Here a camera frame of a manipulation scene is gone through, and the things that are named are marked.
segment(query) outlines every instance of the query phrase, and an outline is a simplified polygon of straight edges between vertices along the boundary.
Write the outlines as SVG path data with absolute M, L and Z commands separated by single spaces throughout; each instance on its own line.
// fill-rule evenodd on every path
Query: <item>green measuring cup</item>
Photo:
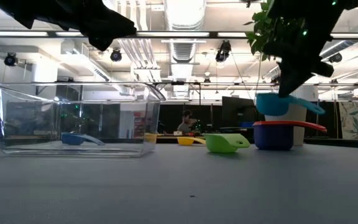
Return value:
M 241 134 L 203 134 L 206 147 L 211 152 L 233 153 L 238 148 L 247 148 L 249 141 Z

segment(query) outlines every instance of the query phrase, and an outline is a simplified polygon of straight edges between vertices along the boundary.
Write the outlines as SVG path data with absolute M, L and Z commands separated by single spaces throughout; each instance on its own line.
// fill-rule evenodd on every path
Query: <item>fluorescent light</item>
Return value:
M 205 44 L 206 40 L 161 40 L 163 44 Z
M 209 37 L 209 32 L 138 32 L 138 37 Z
M 0 36 L 9 37 L 47 37 L 47 32 L 32 32 L 32 31 L 0 31 Z
M 245 32 L 218 32 L 218 37 L 247 37 Z
M 351 39 L 351 38 L 358 38 L 358 34 L 331 34 L 334 38 L 341 38 L 341 39 Z
M 59 37 L 82 37 L 81 32 L 56 32 Z

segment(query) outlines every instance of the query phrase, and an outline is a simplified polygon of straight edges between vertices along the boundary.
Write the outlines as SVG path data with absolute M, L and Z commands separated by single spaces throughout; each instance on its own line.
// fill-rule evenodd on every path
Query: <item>green plant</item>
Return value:
M 254 13 L 252 21 L 244 25 L 254 25 L 254 31 L 246 32 L 251 53 L 261 53 L 262 61 L 270 60 L 270 55 L 263 53 L 264 45 L 270 41 L 291 43 L 303 25 L 303 19 L 271 19 L 267 16 L 273 0 L 260 3 L 261 11 Z

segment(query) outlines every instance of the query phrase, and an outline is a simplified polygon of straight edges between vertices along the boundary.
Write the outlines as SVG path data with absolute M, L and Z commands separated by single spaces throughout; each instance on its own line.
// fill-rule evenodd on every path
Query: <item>person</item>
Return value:
M 181 124 L 178 127 L 178 131 L 181 131 L 183 134 L 189 133 L 190 127 L 196 122 L 195 119 L 191 119 L 191 111 L 190 110 L 185 110 L 182 114 L 181 117 Z

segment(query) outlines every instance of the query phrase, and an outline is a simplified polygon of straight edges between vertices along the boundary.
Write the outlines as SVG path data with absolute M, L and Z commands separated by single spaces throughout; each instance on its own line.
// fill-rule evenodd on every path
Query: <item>ceiling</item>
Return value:
M 147 0 L 147 26 L 149 30 L 167 30 L 163 9 L 163 1 Z M 252 3 L 246 8 L 244 3 L 235 0 L 207 0 L 207 8 L 204 17 L 202 30 L 208 31 L 245 31 L 252 30 L 252 26 L 243 26 L 245 22 L 251 21 L 253 13 L 259 12 L 258 3 Z M 0 30 L 22 30 L 22 25 L 11 19 L 0 11 Z M 36 21 L 33 30 L 60 30 L 59 27 L 45 22 Z M 358 32 L 358 9 L 343 12 L 336 24 L 334 32 Z M 122 60 L 112 62 L 110 53 L 113 48 L 119 48 L 119 42 L 114 41 L 109 52 L 101 53 L 87 43 L 86 39 L 76 39 L 76 42 L 84 42 L 90 49 L 89 56 L 105 71 L 112 76 L 115 74 L 126 74 L 131 71 L 132 62 L 123 50 Z M 223 67 L 218 68 L 214 60 L 217 48 L 222 40 L 205 40 L 205 43 L 198 44 L 190 81 L 203 81 L 205 72 L 210 73 L 211 81 L 216 82 L 241 82 L 241 78 L 247 82 L 257 82 L 258 77 L 264 77 L 269 71 L 276 67 L 275 61 L 264 61 L 259 63 L 259 56 L 252 55 L 246 40 L 229 40 L 232 46 L 232 54 L 225 61 Z M 79 71 L 80 75 L 90 75 L 90 71 L 79 65 L 70 65 L 61 56 L 60 44 L 63 39 L 0 39 L 0 45 L 33 45 L 38 46 L 46 53 L 53 55 L 62 63 L 67 63 L 73 69 Z M 161 78 L 169 78 L 170 52 L 168 44 L 161 43 L 161 39 L 151 40 L 154 56 L 161 69 Z M 343 60 L 334 64 L 334 77 L 345 77 L 339 80 L 342 83 L 358 82 L 358 43 L 341 51 Z M 316 77 L 309 82 L 327 82 L 329 79 Z

